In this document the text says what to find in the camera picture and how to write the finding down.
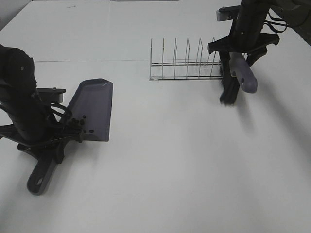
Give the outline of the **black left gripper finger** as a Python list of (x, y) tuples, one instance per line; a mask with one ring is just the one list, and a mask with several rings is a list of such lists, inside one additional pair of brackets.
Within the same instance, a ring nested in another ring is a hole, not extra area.
[(63, 159), (64, 159), (64, 147), (65, 144), (64, 142), (59, 142), (55, 145), (54, 147), (54, 160), (57, 164), (62, 164)]
[(66, 127), (65, 135), (67, 137), (67, 141), (77, 141), (81, 143), (84, 139), (84, 131), (81, 127)]

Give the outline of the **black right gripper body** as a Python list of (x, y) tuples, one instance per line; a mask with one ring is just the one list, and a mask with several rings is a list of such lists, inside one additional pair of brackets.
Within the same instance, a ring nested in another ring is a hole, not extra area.
[(219, 43), (219, 51), (252, 52), (269, 44), (277, 45), (279, 36), (276, 33), (261, 32), (267, 15), (267, 9), (240, 9), (237, 17), (232, 20), (229, 35), (216, 40)]

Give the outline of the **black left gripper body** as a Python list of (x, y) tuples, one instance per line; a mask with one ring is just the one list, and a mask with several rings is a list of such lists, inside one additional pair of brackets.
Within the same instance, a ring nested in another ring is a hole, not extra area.
[(46, 104), (40, 98), (0, 98), (0, 108), (12, 124), (1, 125), (0, 137), (18, 143), (20, 150), (54, 149), (59, 142), (66, 145), (66, 122), (72, 111), (60, 103)]

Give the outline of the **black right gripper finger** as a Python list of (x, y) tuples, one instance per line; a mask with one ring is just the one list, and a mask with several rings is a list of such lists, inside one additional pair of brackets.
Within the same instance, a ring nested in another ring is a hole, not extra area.
[(207, 50), (209, 54), (219, 51), (219, 43), (217, 41), (208, 43)]
[(258, 59), (265, 56), (266, 54), (267, 54), (266, 47), (259, 48), (255, 51), (248, 53), (246, 61), (249, 66), (252, 66)]

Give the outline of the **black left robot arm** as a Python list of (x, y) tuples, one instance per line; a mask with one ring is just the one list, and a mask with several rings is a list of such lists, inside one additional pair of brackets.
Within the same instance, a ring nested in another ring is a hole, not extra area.
[(82, 141), (82, 128), (70, 123), (72, 111), (58, 98), (64, 89), (38, 89), (34, 60), (23, 50), (0, 47), (0, 108), (11, 124), (0, 127), (0, 136), (19, 143), (20, 149), (55, 150), (57, 164), (71, 140)]

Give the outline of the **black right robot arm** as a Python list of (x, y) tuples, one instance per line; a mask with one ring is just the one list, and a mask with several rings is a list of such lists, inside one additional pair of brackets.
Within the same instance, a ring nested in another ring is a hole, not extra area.
[(268, 45), (277, 45), (280, 40), (276, 33), (261, 32), (270, 6), (266, 0), (242, 0), (240, 5), (218, 9), (217, 20), (232, 20), (232, 25), (228, 36), (208, 43), (208, 52), (246, 53), (246, 61), (252, 66), (267, 54)]

